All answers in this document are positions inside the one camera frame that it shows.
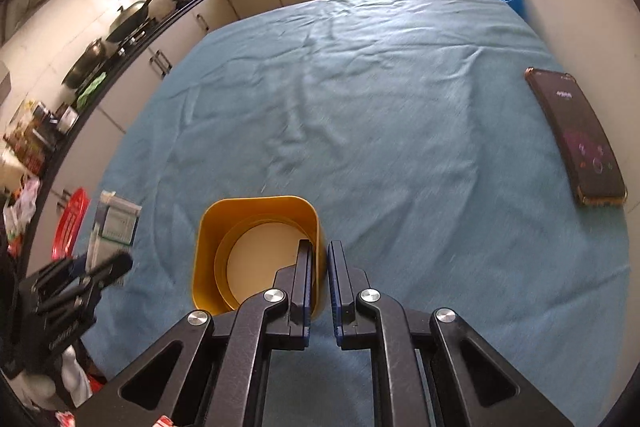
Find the left hand white glove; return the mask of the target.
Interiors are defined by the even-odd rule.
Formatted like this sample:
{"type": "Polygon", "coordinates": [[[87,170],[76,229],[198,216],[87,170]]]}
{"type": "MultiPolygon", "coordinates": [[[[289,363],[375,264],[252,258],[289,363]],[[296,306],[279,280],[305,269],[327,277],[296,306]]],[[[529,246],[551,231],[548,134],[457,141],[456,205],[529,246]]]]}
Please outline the left hand white glove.
{"type": "Polygon", "coordinates": [[[32,410],[69,411],[92,397],[88,376],[73,346],[67,347],[46,373],[21,371],[8,382],[21,403],[32,410]]]}

